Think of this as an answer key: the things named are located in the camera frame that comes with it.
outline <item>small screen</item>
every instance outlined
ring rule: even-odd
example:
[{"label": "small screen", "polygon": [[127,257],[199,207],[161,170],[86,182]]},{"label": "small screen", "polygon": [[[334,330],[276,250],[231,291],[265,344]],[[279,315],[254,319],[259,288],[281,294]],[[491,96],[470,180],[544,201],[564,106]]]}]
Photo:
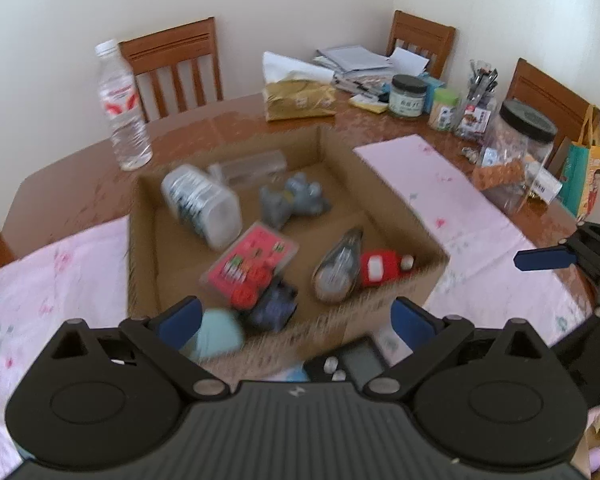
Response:
[{"label": "small screen", "polygon": [[376,357],[368,343],[362,343],[340,354],[344,365],[358,388],[362,388],[371,379],[384,372],[382,363]]}]

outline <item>tissue box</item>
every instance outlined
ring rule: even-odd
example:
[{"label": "tissue box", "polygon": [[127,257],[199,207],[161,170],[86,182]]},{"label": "tissue box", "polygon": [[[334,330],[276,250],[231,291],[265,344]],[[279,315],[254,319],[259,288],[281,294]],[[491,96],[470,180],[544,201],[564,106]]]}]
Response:
[{"label": "tissue box", "polygon": [[427,84],[427,95],[424,97],[424,105],[422,106],[422,111],[426,114],[430,114],[431,107],[433,106],[433,92],[436,91],[436,88],[444,88],[446,86],[446,83],[440,81],[440,79],[431,77],[426,72],[420,74],[418,78],[422,79]]},{"label": "tissue box", "polygon": [[267,121],[335,115],[333,70],[265,52],[262,72]]},{"label": "tissue box", "polygon": [[336,89],[317,81],[293,80],[264,87],[267,121],[335,115]]}]

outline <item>plastic water bottle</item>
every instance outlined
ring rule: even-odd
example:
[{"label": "plastic water bottle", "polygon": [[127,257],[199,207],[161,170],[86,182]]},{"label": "plastic water bottle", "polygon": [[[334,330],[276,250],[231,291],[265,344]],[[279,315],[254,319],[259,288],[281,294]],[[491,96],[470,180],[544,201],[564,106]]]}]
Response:
[{"label": "plastic water bottle", "polygon": [[98,93],[111,124],[113,151],[123,171],[136,170],[148,163],[154,152],[146,132],[134,73],[122,57],[116,40],[96,46],[96,54],[100,59]]}]

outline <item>black lid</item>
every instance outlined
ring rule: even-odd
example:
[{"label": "black lid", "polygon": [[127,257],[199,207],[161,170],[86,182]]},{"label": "black lid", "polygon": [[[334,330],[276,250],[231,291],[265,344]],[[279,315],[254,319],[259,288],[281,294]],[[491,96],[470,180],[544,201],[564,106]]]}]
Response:
[{"label": "black lid", "polygon": [[500,116],[509,125],[530,139],[549,144],[554,142],[558,128],[546,115],[517,99],[504,101]]},{"label": "black lid", "polygon": [[427,91],[427,84],[422,79],[418,79],[412,75],[394,75],[391,84],[398,90],[405,90],[414,94],[423,94]]}]

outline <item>blue plush toy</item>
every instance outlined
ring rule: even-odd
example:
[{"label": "blue plush toy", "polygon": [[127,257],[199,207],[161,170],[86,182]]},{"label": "blue plush toy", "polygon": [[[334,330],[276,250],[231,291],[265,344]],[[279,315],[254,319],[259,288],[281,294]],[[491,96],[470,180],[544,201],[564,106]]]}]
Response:
[{"label": "blue plush toy", "polygon": [[244,343],[242,327],[231,310],[210,308],[202,316],[202,324],[180,349],[180,353],[197,362],[239,350]]}]

